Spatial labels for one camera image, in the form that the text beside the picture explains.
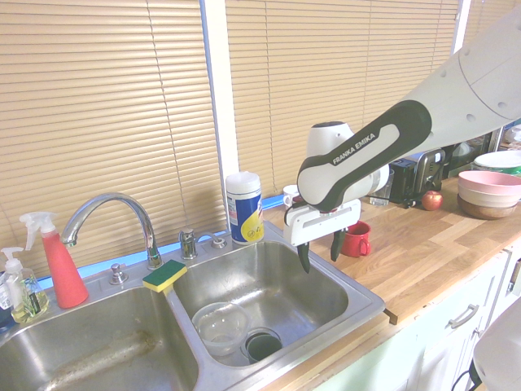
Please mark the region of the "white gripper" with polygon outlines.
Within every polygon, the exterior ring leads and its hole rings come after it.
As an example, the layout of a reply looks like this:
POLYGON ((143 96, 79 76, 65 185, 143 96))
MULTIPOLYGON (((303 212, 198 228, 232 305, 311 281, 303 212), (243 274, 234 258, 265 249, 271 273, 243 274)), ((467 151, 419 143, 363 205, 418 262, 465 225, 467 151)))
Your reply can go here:
POLYGON ((285 215, 283 237, 296 247, 300 264, 308 274, 311 268, 309 242, 334 233, 331 260, 337 261, 346 237, 345 228, 358 222, 360 216, 360 200, 349 201, 329 213, 322 213, 309 204, 293 204, 285 215))

